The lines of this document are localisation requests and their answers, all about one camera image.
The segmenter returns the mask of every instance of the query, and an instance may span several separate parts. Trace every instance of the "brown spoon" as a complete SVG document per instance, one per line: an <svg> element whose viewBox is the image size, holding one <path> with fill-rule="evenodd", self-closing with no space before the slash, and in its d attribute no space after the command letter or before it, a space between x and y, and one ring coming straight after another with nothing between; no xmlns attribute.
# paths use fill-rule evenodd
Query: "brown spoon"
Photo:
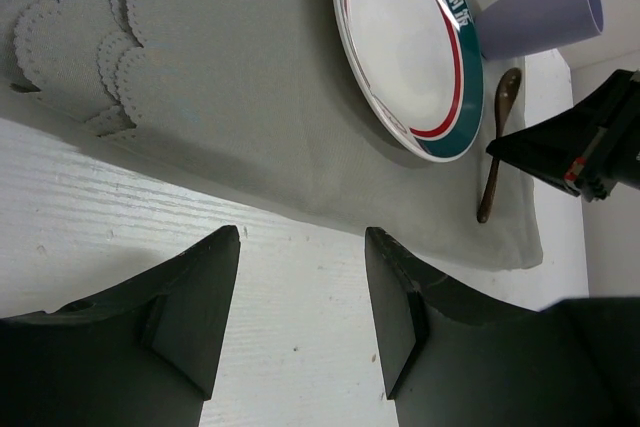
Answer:
<svg viewBox="0 0 640 427"><path fill-rule="evenodd" d="M502 137L504 133L504 125L511 113L513 104L518 97L520 91L520 83L522 82L522 71L517 67L507 70L498 82L496 89L495 111L496 111L496 139ZM484 224L489 220L491 215L491 207L493 206L493 197L496 193L496 184L498 182L498 167L500 160L495 157L491 161L491 170L487 179L487 186L484 188L482 202L478 208L478 222Z"/></svg>

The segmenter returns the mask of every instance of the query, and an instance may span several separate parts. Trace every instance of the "plastic cup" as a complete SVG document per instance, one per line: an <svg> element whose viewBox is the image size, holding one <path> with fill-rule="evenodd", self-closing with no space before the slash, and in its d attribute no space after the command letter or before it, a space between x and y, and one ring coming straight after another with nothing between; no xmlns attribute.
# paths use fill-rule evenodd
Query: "plastic cup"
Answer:
<svg viewBox="0 0 640 427"><path fill-rule="evenodd" d="M475 19L482 55L507 59L596 37L601 0L498 0Z"/></svg>

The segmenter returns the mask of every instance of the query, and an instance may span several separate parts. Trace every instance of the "white plate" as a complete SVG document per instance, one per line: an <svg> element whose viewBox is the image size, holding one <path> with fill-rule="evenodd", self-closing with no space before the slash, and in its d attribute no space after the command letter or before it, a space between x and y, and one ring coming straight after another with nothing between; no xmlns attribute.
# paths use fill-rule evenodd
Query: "white plate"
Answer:
<svg viewBox="0 0 640 427"><path fill-rule="evenodd" d="M407 149L461 157L480 127L484 83L465 0L334 0L360 88Z"/></svg>

